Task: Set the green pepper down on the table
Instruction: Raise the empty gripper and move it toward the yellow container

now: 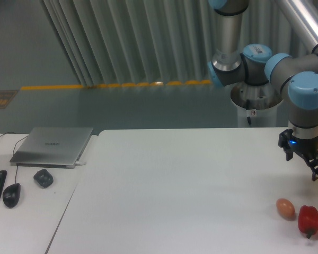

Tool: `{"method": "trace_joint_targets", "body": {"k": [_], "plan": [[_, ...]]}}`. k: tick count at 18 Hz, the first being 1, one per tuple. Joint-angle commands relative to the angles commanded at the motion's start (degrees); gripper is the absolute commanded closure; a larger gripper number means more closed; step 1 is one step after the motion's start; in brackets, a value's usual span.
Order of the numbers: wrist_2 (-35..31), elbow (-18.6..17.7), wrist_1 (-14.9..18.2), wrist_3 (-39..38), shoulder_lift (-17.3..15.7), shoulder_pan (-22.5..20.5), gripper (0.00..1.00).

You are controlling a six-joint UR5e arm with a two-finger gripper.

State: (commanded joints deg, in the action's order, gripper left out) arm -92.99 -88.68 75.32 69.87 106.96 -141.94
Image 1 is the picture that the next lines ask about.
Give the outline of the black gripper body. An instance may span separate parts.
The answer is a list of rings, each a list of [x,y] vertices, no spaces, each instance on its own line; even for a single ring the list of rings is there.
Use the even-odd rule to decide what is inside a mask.
[[[318,159],[318,128],[291,128],[290,146],[308,161]]]

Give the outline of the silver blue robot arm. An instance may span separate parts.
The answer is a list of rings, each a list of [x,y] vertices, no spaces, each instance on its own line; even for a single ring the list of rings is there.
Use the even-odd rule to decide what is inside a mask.
[[[210,1],[218,15],[217,48],[208,63],[211,80],[222,87],[245,83],[271,85],[273,94],[289,104],[288,128],[278,145],[286,160],[300,156],[318,179],[318,11],[310,1],[277,1],[277,6],[307,47],[309,54],[294,58],[273,55],[261,44],[239,52],[241,21],[248,1]]]

